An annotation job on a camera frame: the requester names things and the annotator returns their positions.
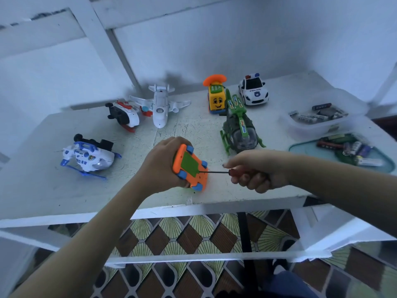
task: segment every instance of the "colorful sticker on rotor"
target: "colorful sticker on rotor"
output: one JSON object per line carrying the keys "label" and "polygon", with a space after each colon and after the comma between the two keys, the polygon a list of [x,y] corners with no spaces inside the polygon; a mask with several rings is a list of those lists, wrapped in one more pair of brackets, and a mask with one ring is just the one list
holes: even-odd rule
{"label": "colorful sticker on rotor", "polygon": [[243,119],[240,119],[240,125],[241,125],[241,131],[242,131],[243,133],[246,133],[246,132],[247,132],[247,129],[245,128],[245,122],[244,122]]}

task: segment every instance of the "airplane wing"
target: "airplane wing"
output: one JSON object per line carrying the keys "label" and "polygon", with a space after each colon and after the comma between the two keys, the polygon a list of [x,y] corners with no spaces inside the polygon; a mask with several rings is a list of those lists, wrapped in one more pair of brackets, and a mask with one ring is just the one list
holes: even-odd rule
{"label": "airplane wing", "polygon": [[142,111],[147,112],[147,111],[153,111],[153,99],[143,99],[143,98],[138,98],[134,96],[129,96],[130,100],[132,102],[135,102],[137,105],[142,107]]}
{"label": "airplane wing", "polygon": [[184,108],[188,105],[190,105],[190,100],[186,100],[186,101],[170,101],[168,103],[168,111],[169,112],[174,112],[177,113],[179,112],[179,109]]}

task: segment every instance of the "yellow toy phone bus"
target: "yellow toy phone bus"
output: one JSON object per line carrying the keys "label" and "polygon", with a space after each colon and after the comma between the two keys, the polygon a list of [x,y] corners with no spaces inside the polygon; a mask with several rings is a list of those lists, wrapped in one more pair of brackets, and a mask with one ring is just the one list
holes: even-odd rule
{"label": "yellow toy phone bus", "polygon": [[208,76],[202,83],[208,87],[208,110],[212,114],[221,114],[226,112],[225,108],[225,87],[222,85],[227,80],[225,75],[214,74]]}

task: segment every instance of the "car windshield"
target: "car windshield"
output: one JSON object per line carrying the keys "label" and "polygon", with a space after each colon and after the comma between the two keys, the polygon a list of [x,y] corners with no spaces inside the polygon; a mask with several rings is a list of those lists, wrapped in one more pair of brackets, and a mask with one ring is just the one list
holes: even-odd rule
{"label": "car windshield", "polygon": [[261,88],[262,85],[262,81],[259,77],[257,78],[252,78],[252,79],[247,79],[246,80],[247,84],[245,86],[246,90],[252,90],[252,89],[256,89],[256,88]]}

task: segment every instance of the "purple battery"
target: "purple battery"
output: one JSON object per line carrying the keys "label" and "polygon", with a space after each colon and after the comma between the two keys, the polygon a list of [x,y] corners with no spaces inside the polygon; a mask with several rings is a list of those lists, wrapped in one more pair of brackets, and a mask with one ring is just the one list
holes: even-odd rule
{"label": "purple battery", "polygon": [[361,148],[360,152],[359,152],[357,155],[360,156],[360,157],[365,158],[365,157],[370,153],[371,149],[372,149],[371,146],[369,146],[369,145],[364,145],[364,146]]}

